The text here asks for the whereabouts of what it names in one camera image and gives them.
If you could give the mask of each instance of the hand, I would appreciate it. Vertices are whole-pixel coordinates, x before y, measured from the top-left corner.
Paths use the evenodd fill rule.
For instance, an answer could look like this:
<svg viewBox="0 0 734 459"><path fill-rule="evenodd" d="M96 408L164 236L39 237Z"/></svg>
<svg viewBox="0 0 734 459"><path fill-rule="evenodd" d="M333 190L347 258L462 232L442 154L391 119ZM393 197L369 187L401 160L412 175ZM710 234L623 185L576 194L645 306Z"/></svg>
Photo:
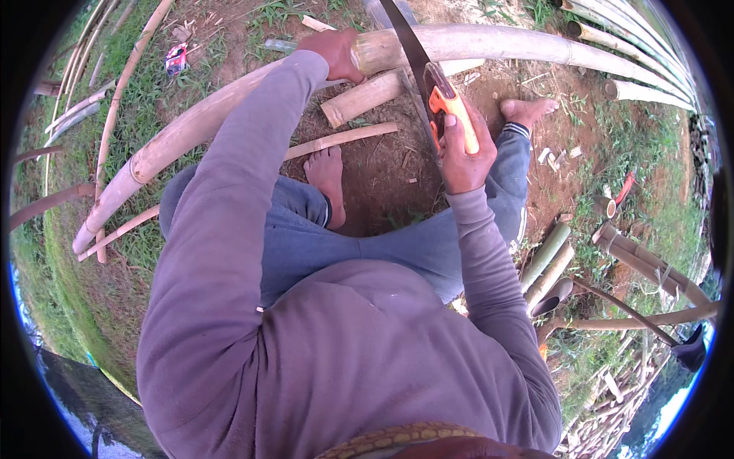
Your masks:
<svg viewBox="0 0 734 459"><path fill-rule="evenodd" d="M466 99L462 97L462 100L479 141L479 152L468 154L464 151L464 126L454 115L446 115L443 137L438 141L438 168L450 195L466 193L484 185L497 158L497 148L484 118Z"/></svg>
<svg viewBox="0 0 734 459"><path fill-rule="evenodd" d="M352 44L356 37L357 31L351 27L348 27L344 32L324 30L301 40L296 47L296 51L307 49L319 53L329 64L327 81L333 82L334 80L346 78L355 84L359 84L364 82L367 77L352 63Z"/></svg>

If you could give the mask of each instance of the hand saw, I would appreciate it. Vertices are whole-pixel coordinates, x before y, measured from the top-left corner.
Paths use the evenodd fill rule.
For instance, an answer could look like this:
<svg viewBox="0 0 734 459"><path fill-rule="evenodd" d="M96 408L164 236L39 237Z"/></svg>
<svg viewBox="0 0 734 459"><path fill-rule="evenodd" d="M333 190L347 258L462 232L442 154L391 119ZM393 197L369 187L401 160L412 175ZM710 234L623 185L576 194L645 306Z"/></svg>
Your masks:
<svg viewBox="0 0 734 459"><path fill-rule="evenodd" d="M479 152L479 141L476 139L469 114L457 89L446 79L443 69L437 62L431 62L426 50L418 41L413 29L403 17L393 0L380 0L382 7L393 23L395 33L408 58L410 69L413 71L415 83L423 98L426 114L431 125L431 133L436 148L440 148L438 140L443 137L443 119L446 114L455 115L464 126L464 150L469 154Z"/></svg>

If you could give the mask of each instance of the man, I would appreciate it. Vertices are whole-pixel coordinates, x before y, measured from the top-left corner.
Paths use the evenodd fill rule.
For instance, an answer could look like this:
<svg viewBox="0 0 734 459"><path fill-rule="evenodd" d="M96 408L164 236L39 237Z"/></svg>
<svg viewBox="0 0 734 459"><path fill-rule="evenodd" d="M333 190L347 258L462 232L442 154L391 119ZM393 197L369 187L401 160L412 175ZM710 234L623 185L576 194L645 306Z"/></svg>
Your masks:
<svg viewBox="0 0 734 459"><path fill-rule="evenodd" d="M355 35L302 40L229 115L195 173L166 188L167 245L137 359L148 424L174 458L552 452L558 396L502 234L520 227L528 129L557 105L503 102L498 148L468 106L473 156L447 115L451 209L383 236L337 235L340 149L309 158L310 184L277 172L318 85L364 79L349 58ZM462 290L469 320L444 306Z"/></svg>

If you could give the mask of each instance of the blue sweatpants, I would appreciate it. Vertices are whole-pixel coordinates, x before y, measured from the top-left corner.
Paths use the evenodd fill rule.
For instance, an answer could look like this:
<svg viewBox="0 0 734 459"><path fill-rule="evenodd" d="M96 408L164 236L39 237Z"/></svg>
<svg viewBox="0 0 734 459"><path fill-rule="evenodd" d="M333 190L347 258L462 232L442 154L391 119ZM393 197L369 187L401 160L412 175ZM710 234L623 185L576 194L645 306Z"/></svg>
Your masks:
<svg viewBox="0 0 734 459"><path fill-rule="evenodd" d="M519 244L522 210L528 197L526 176L530 141L525 126L508 123L495 141L497 159L485 182L487 204L508 245ZM161 197L159 222L167 239L178 200L196 172L189 166L173 177ZM328 199L316 188L278 177L265 220L261 303L267 308L301 279L340 261L392 261L421 274L444 303L463 290L458 233L451 209L427 220L372 237L349 237L325 228Z"/></svg>

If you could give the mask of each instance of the orange saw handle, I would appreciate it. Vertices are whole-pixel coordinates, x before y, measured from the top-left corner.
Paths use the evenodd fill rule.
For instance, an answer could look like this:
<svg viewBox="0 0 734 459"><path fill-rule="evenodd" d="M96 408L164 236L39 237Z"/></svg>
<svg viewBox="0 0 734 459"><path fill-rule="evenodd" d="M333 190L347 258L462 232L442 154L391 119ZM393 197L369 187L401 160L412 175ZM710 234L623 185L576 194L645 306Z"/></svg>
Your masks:
<svg viewBox="0 0 734 459"><path fill-rule="evenodd" d="M447 81L447 83L451 85L451 89L454 91L454 98L447 98L438 86L434 86L431 96L428 99L428 106L434 113L443 110L447 114L451 113L456 116L464 126L464 151L467 154L477 154L479 152L479 141L476 138L476 132L474 132L474 126L471 124L469 113L466 111L464 102L461 100L456 87L451 82ZM439 148L438 126L436 126L436 122L434 121L431 121L431 133L433 134L434 142L436 142L436 147Z"/></svg>

